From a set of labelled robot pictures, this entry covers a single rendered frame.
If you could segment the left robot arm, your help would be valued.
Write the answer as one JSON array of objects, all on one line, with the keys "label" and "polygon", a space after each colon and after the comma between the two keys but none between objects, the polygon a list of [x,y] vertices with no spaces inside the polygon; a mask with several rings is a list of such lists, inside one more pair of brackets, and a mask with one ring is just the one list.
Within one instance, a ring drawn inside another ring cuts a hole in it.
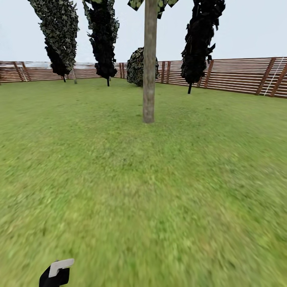
[{"label": "left robot arm", "polygon": [[74,258],[56,261],[48,267],[39,279],[39,287],[60,287],[69,281],[70,268]]}]

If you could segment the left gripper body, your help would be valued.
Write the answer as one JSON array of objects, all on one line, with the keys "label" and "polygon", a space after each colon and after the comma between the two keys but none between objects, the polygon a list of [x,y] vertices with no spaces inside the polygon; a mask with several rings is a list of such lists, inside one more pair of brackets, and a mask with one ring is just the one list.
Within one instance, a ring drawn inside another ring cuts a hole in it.
[{"label": "left gripper body", "polygon": [[60,287],[60,285],[67,284],[69,281],[70,268],[63,268],[59,270],[57,276],[50,277],[49,273],[44,273],[39,279],[39,287],[46,287],[53,285],[54,287]]}]

